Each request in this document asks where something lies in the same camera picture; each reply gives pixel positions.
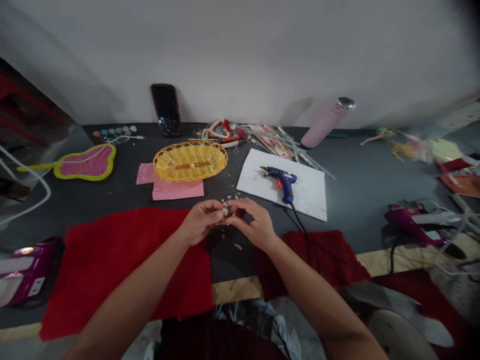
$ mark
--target blue glue gun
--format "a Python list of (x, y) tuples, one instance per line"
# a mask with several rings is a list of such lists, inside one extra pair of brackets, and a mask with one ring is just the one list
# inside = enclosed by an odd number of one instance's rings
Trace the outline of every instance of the blue glue gun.
[(292, 205), (294, 203), (294, 193), (292, 192), (292, 184), (297, 181), (297, 177), (293, 174), (288, 174), (286, 171), (277, 169), (271, 166), (260, 166), (261, 169), (268, 173), (268, 176), (278, 179), (278, 188), (283, 189), (283, 199), (285, 204)]

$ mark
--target oval basket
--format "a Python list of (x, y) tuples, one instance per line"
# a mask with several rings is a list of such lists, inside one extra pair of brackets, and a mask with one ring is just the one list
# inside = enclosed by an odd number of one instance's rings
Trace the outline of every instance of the oval basket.
[(191, 182), (217, 175), (229, 156), (214, 141), (188, 141), (164, 147), (153, 158), (155, 175), (168, 182)]

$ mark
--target pink sticky note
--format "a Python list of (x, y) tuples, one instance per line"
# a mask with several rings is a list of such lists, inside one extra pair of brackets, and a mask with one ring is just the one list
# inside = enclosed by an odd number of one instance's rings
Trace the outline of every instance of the pink sticky note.
[(204, 195), (204, 181), (167, 182), (155, 177), (151, 195), (153, 200), (201, 197)]
[(153, 183), (156, 178), (154, 166), (151, 162), (140, 164), (138, 167), (138, 174), (136, 175), (137, 185)]

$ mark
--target white paper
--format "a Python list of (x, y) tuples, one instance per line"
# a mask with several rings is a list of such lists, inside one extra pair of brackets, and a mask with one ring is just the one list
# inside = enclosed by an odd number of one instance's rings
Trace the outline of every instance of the white paper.
[(327, 199), (325, 196), (325, 173), (298, 162), (263, 151), (250, 149), (241, 169), (237, 190), (290, 208), (282, 201), (284, 191), (277, 187), (278, 180), (264, 177), (266, 172), (260, 167), (273, 167), (297, 176), (291, 185), (293, 205), (302, 214), (327, 221)]

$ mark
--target gray table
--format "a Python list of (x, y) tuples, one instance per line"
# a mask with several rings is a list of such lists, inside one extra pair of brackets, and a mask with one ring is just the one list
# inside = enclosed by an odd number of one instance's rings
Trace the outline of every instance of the gray table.
[[(32, 244), (52, 235), (64, 236), (68, 228), (91, 223), (101, 216), (130, 211), (147, 206), (163, 209), (189, 209), (205, 199), (226, 199), (233, 193), (243, 161), (254, 145), (240, 146), (238, 154), (228, 150), (228, 164), (217, 176), (204, 181), (205, 196), (179, 200), (152, 201), (152, 184), (135, 185), (140, 163), (149, 163), (163, 147), (192, 137), (197, 124), (186, 124), (184, 136), (179, 139), (163, 138), (155, 123), (136, 124), (136, 134), (146, 139), (131, 139), (117, 147), (112, 174), (100, 182), (61, 180), (49, 173), (45, 179), (52, 189), (51, 199), (38, 209), (11, 222), (0, 234), (0, 253), (10, 256), (15, 249)], [(92, 136), (94, 130), (108, 126), (84, 126), (72, 133), (58, 157), (87, 150), (100, 143)], [(305, 128), (292, 127), (285, 130), (299, 140)], [(308, 231), (338, 229), (357, 253), (365, 253), (386, 247), (384, 231), (387, 222), (383, 214), (387, 205), (406, 200), (430, 198), (453, 207), (449, 192), (435, 176), (433, 164), (406, 160), (401, 162), (390, 153), (390, 147), (382, 141), (359, 146), (370, 137), (371, 130), (342, 130), (348, 138), (326, 138), (309, 151), (321, 165), (338, 177), (326, 178), (326, 201), (328, 222), (321, 222), (306, 215), (300, 218)], [(35, 187), (25, 202), (29, 207), (40, 201), (45, 194), (41, 185)], [(251, 196), (267, 208), (275, 231), (283, 235), (296, 230), (290, 219), (290, 211), (269, 201)], [(252, 245), (231, 226), (225, 227), (230, 241), (221, 241), (217, 228), (208, 239), (211, 255), (212, 282), (239, 279), (256, 274), (251, 263)], [(239, 251), (232, 245), (242, 246)], [(31, 324), (41, 321), (46, 309), (49, 291), (41, 297), (38, 307), (25, 310), (22, 306), (0, 309), (0, 328)]]

